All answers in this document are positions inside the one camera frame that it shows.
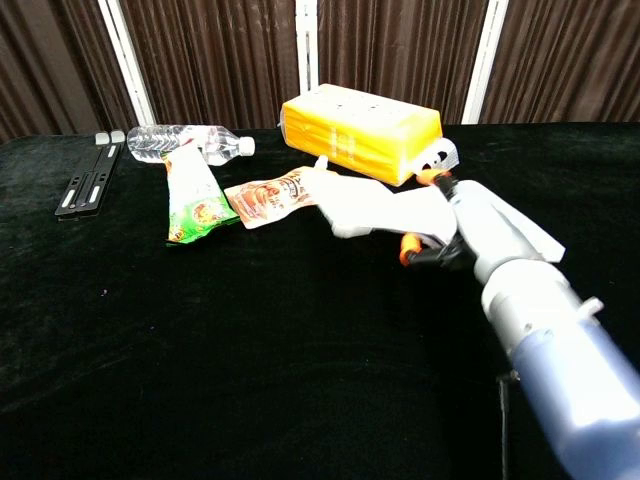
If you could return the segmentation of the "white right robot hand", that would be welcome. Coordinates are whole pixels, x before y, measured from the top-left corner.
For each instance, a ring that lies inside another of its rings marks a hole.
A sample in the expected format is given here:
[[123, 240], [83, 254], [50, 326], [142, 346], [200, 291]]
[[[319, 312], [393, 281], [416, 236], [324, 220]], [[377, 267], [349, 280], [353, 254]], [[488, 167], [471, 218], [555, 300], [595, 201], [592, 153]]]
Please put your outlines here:
[[339, 238], [373, 231], [399, 233], [399, 260], [407, 267], [461, 270], [473, 263], [473, 254], [457, 232], [452, 207], [435, 186], [394, 193], [377, 180], [317, 168], [302, 180]]

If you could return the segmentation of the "yellow tissue pack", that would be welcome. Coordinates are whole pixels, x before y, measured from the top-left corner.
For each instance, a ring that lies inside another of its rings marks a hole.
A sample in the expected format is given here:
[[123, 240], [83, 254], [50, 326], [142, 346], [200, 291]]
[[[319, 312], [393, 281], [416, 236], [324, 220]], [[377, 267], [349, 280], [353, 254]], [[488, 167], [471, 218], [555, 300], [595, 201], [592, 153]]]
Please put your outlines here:
[[288, 146], [392, 186], [459, 164], [437, 110], [332, 84], [285, 102], [280, 126]]

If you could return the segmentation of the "orange sauce pouch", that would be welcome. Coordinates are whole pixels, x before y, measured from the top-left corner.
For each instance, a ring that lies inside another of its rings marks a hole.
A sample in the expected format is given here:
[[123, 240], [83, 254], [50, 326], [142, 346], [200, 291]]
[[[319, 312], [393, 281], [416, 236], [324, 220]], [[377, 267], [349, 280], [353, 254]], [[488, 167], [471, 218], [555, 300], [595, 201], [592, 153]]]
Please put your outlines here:
[[228, 187], [224, 194], [246, 229], [280, 221], [316, 201], [308, 188], [314, 180], [337, 176], [326, 168], [300, 166], [269, 180], [254, 180]]

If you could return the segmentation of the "brown pleated curtain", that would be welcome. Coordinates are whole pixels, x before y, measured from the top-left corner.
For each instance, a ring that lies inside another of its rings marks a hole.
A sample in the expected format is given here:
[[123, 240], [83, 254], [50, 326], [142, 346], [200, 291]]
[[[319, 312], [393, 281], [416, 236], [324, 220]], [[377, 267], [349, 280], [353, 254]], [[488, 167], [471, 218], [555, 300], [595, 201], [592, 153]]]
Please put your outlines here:
[[489, 0], [318, 0], [319, 81], [461, 122]]
[[0, 144], [135, 123], [98, 0], [0, 0]]
[[159, 124], [273, 128], [298, 95], [295, 0], [119, 0]]
[[480, 122], [640, 122], [640, 0], [509, 0]]

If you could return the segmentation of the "green snack bag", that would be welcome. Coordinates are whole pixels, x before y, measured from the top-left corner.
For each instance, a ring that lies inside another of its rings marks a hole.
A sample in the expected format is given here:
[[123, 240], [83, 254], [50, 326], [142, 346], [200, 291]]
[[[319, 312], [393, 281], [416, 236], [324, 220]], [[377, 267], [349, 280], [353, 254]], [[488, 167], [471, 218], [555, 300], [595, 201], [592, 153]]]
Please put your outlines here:
[[190, 244], [240, 220], [194, 144], [180, 146], [163, 159], [169, 194], [169, 243]]

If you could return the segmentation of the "clear plastic water bottle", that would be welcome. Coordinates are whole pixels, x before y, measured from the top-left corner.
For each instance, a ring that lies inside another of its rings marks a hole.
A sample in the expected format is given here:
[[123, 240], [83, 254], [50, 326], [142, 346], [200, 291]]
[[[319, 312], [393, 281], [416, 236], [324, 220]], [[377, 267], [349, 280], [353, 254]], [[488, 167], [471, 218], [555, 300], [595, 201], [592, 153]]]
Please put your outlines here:
[[223, 166], [236, 157], [255, 153], [253, 137], [238, 137], [222, 126], [149, 125], [134, 127], [127, 134], [130, 153], [144, 163], [162, 163], [165, 154], [189, 143], [200, 150], [211, 166]]

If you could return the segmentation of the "black velvet table cloth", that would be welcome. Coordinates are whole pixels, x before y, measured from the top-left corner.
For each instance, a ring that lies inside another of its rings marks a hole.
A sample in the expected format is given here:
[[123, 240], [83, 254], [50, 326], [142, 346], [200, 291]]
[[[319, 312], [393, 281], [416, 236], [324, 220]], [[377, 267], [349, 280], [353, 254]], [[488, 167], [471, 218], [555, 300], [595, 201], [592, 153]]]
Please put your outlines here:
[[58, 221], [89, 136], [0, 146], [0, 480], [569, 480], [469, 271], [407, 272], [415, 333], [311, 320], [283, 220], [166, 243], [160, 165], [123, 153]]

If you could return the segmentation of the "black folding stand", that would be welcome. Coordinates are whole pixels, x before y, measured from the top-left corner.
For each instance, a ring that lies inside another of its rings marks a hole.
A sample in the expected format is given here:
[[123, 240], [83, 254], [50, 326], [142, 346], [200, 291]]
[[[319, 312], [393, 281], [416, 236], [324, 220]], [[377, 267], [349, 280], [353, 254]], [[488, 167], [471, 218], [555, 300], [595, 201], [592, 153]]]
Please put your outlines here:
[[58, 221], [99, 214], [125, 139], [122, 130], [95, 135], [95, 145], [75, 168], [54, 212]]

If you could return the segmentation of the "white slotted post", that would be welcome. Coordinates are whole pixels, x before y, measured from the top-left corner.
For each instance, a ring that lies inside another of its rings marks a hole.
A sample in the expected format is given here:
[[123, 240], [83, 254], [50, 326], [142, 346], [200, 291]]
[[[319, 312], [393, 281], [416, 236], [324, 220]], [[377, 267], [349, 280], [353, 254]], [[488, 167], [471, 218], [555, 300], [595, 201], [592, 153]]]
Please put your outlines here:
[[139, 125], [154, 125], [155, 114], [120, 0], [97, 0]]
[[463, 125], [479, 122], [508, 6], [509, 0], [488, 0], [464, 104]]
[[296, 49], [300, 93], [319, 85], [318, 0], [295, 0]]

